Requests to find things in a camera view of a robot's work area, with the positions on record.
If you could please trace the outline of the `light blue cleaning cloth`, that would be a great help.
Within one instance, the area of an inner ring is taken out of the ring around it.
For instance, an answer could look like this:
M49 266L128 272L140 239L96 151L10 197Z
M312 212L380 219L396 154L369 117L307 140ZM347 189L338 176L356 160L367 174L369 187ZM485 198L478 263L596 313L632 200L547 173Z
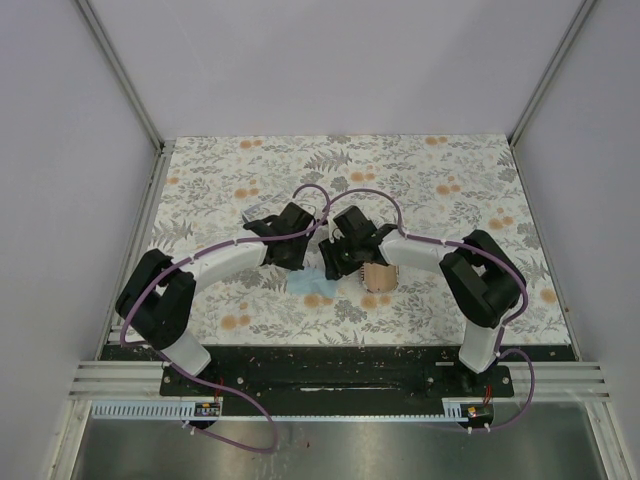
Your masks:
M287 275L286 291L294 295L317 294L327 298L334 298L338 283L328 280L323 270L305 268L291 271Z

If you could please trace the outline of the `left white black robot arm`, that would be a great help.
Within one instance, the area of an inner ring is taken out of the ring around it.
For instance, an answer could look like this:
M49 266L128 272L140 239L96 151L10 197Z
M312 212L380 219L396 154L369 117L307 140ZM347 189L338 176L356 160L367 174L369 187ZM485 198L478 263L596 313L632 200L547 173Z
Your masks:
M290 202L278 215L244 223L239 239L205 248L186 261L175 262L159 249L149 250L129 277L115 310L131 319L129 325L151 348L183 370L185 387L205 395L214 389L217 372L209 365L209 352L188 330L194 298L247 269L302 269L315 225L312 213Z

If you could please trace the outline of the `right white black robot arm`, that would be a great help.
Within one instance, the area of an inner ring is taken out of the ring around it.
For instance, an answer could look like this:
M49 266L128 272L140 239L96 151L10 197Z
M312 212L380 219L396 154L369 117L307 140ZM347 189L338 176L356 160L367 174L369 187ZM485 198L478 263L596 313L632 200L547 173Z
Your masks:
M507 323L526 310L526 280L491 235L475 230L461 240L410 234L399 225L377 227L357 207L341 212L319 243L326 278L339 280L367 264L410 267L444 277L466 319L455 371L457 388L469 396L491 382Z

